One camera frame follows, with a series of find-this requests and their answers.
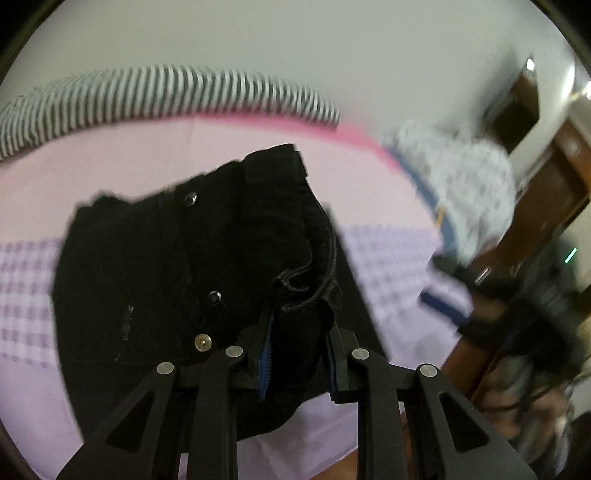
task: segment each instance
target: black fabric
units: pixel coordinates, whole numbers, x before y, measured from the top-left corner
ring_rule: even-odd
[[[81,207],[52,298],[83,436],[158,363],[205,361],[235,343],[271,294],[271,387],[262,404],[239,409],[239,437],[283,424],[304,399],[340,306],[335,262],[334,232],[292,145],[139,202],[103,196]],[[219,304],[208,302],[211,291],[221,293]],[[209,352],[194,347],[200,333],[213,339]]]

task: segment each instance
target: mattress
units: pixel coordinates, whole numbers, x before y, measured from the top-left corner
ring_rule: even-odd
[[[442,245],[429,207],[362,132],[254,112],[76,130],[0,164],[0,419],[41,478],[55,478],[83,441],[61,379],[50,292],[69,220],[97,192],[137,199],[294,143],[314,194],[330,208],[389,361],[441,365],[457,342],[452,326],[417,305],[420,291],[434,286],[471,309],[463,287],[428,266]],[[241,479],[310,478],[353,451],[356,435],[356,406],[313,398],[278,430],[239,442]]]

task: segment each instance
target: metal button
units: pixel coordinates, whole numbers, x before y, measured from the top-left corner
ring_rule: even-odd
[[[232,345],[226,348],[226,355],[231,358],[237,358],[241,356],[243,352],[244,350],[242,350],[242,347],[238,345]]]
[[[195,337],[195,348],[200,352],[207,352],[212,347],[212,338],[205,333]]]
[[[195,192],[189,192],[183,200],[185,207],[190,207],[195,203],[195,200],[197,200],[197,194]]]
[[[169,373],[172,373],[173,370],[174,365],[170,362],[162,362],[161,364],[159,364],[159,366],[156,367],[156,371],[160,375],[168,375]]]
[[[222,294],[217,290],[211,291],[207,296],[207,301],[210,305],[220,305],[222,302]]]
[[[365,348],[356,348],[353,350],[353,358],[367,360],[369,358],[369,352]]]
[[[425,376],[425,377],[435,377],[435,375],[437,375],[437,368],[435,368],[434,366],[430,365],[430,364],[424,364],[421,366],[421,368],[419,369],[419,371]]]

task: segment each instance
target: pink bedsheet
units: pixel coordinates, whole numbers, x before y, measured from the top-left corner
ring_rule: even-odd
[[[118,124],[69,135],[0,164],[0,244],[63,236],[76,203],[101,190],[131,198],[143,196],[282,143],[296,144],[312,190],[330,206],[339,226],[422,232],[424,244],[414,245],[410,249],[414,257],[405,259],[409,270],[402,279],[406,290],[396,304],[399,311],[386,308],[373,314],[390,361],[410,368],[422,361],[442,363],[456,342],[453,329],[415,304],[420,290],[433,281],[426,263],[439,240],[430,211],[396,163],[354,129],[332,131],[285,119],[197,116]],[[364,245],[363,236],[353,233],[349,246],[371,253],[374,240]],[[402,245],[390,243],[381,250],[396,270]],[[376,274],[376,278],[364,279],[368,285],[379,281],[377,269],[368,271]],[[387,288],[369,290],[367,295],[389,294]],[[462,291],[453,295],[469,311]],[[82,444],[59,370],[40,371],[0,358],[0,384],[0,418],[7,430],[40,476],[55,478]],[[302,405],[281,429],[240,442],[241,478],[302,480],[355,447],[356,407],[336,406],[323,395]]]
[[[358,131],[196,116],[90,129],[0,164],[0,241],[62,235],[73,206],[100,190],[142,196],[282,143],[296,144],[339,223],[432,228],[414,186]]]

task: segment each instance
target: white wall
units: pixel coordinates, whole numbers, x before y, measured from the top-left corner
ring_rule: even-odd
[[[529,0],[66,0],[17,58],[0,105],[84,70],[185,62],[305,82],[377,136],[408,119],[470,132],[532,52],[556,83],[564,66],[544,59],[565,51]]]

